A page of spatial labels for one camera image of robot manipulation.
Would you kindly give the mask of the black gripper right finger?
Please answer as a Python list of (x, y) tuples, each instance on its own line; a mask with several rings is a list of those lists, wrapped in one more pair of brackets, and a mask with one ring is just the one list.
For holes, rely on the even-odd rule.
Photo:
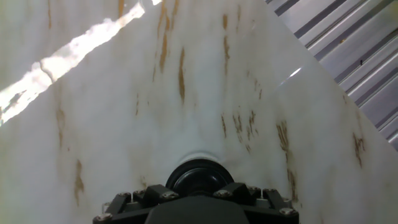
[(260, 189), (232, 182), (213, 193), (213, 197), (239, 205), (249, 223), (299, 224), (299, 212), (289, 198), (276, 189)]

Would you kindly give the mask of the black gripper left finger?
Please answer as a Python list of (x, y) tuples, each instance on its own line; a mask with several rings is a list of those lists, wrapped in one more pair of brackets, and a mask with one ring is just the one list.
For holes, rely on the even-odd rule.
[(121, 192), (111, 202), (102, 204), (102, 213), (93, 218), (92, 224), (144, 223), (153, 208), (179, 198), (178, 193), (160, 184)]

